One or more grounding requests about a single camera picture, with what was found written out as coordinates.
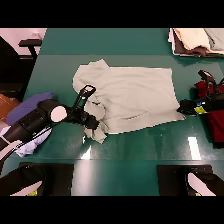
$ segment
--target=yellow sticker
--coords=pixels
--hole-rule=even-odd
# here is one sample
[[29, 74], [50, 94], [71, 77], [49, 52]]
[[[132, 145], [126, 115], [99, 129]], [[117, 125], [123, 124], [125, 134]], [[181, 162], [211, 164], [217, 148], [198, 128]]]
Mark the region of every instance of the yellow sticker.
[[32, 193], [28, 194], [27, 196], [37, 196], [37, 190], [33, 191]]
[[207, 112], [205, 111], [205, 109], [204, 109], [202, 106], [200, 106], [200, 107], [195, 107], [194, 110], [195, 110], [198, 114], [204, 114], [204, 113], [207, 113]]

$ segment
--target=dark red garment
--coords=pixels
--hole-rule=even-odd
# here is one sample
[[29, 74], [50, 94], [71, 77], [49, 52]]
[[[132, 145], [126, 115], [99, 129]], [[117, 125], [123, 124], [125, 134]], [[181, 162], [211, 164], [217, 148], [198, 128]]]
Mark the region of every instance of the dark red garment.
[[[206, 83], [204, 81], [195, 84], [198, 89], [199, 97], [206, 96]], [[214, 93], [213, 85], [210, 84], [210, 92]], [[220, 86], [220, 92], [224, 92], [224, 85]], [[209, 131], [213, 142], [224, 142], [224, 110], [214, 111], [205, 114], [205, 119], [208, 123]]]

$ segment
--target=stack of folded clothes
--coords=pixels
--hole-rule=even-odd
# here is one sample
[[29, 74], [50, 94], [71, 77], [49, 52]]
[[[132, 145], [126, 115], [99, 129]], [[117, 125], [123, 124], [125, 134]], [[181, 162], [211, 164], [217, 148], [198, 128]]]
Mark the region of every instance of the stack of folded clothes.
[[174, 55], [224, 58], [224, 28], [170, 28]]

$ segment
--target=blue garment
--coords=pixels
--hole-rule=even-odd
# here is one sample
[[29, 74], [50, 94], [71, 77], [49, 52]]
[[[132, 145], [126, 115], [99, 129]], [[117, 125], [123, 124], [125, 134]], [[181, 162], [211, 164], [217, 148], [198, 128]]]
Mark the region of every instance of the blue garment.
[[47, 92], [42, 94], [35, 94], [30, 98], [26, 99], [19, 106], [15, 107], [12, 111], [8, 113], [6, 118], [6, 123], [10, 126], [15, 124], [19, 119], [30, 113], [37, 108], [37, 104], [40, 101], [53, 99], [53, 93]]

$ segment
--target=green table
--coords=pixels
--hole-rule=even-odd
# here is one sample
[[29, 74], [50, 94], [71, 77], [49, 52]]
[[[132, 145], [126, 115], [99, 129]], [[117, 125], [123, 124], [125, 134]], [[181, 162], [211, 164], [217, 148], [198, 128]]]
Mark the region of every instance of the green table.
[[[25, 98], [52, 91], [72, 105], [72, 78], [80, 64], [104, 59], [109, 66], [172, 68], [178, 100], [192, 98], [200, 69], [223, 77], [222, 59], [173, 56], [168, 29], [48, 29]], [[158, 195], [156, 164], [211, 164], [224, 177], [224, 150], [215, 149], [202, 117], [109, 135], [103, 144], [86, 139], [83, 127], [60, 124], [31, 156], [13, 154], [2, 175], [19, 161], [75, 163], [74, 195]], [[192, 161], [188, 137], [196, 137], [201, 161]], [[81, 160], [90, 151], [90, 161]]]

